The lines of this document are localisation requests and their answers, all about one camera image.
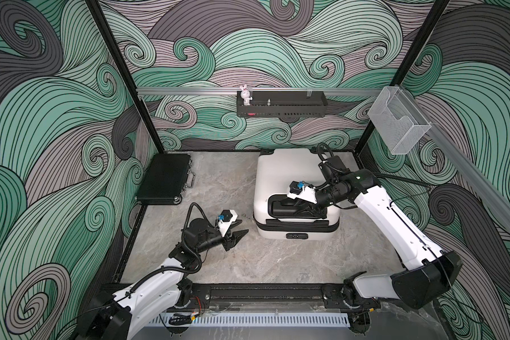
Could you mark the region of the white hard-shell suitcase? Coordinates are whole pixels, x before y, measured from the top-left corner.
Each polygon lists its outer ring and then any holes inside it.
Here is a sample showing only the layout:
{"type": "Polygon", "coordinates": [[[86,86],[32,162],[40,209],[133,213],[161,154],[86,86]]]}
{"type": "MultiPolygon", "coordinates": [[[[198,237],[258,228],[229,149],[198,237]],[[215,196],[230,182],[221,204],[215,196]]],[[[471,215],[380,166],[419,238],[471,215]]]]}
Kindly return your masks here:
{"type": "Polygon", "coordinates": [[[259,155],[254,192],[254,221],[266,239],[326,241],[339,227],[340,210],[324,208],[321,215],[274,215],[273,204],[295,205],[287,197],[292,181],[313,186],[324,183],[321,159],[309,149],[280,149],[259,155]]]}

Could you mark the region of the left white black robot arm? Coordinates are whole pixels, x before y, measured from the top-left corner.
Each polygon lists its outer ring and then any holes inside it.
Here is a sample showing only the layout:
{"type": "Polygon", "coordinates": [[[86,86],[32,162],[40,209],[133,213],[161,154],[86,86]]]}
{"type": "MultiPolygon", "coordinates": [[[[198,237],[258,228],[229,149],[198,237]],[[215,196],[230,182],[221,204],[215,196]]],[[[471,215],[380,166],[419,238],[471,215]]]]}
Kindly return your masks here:
{"type": "Polygon", "coordinates": [[[188,207],[180,239],[159,267],[114,293],[99,293],[76,319],[71,339],[133,339],[170,307],[191,302],[190,275],[198,273],[201,255],[214,247],[229,251],[248,234],[233,209],[209,220],[197,203],[188,207]]]}

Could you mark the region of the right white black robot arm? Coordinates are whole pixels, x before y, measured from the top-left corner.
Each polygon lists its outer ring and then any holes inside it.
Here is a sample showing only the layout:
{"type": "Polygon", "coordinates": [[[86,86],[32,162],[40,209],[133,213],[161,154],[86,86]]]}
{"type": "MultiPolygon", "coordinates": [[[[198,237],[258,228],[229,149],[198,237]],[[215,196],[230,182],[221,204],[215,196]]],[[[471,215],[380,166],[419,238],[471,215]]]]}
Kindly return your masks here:
{"type": "Polygon", "coordinates": [[[327,208],[348,201],[375,223],[402,260],[404,271],[368,276],[359,272],[344,282],[346,305],[359,308],[362,300],[400,300],[418,310],[448,292],[463,262],[456,252],[445,252],[430,240],[398,208],[377,176],[361,169],[346,168],[330,147],[320,143],[315,148],[324,183],[318,186],[305,181],[289,185],[288,202],[278,211],[292,218],[308,215],[321,220],[327,208]]]}

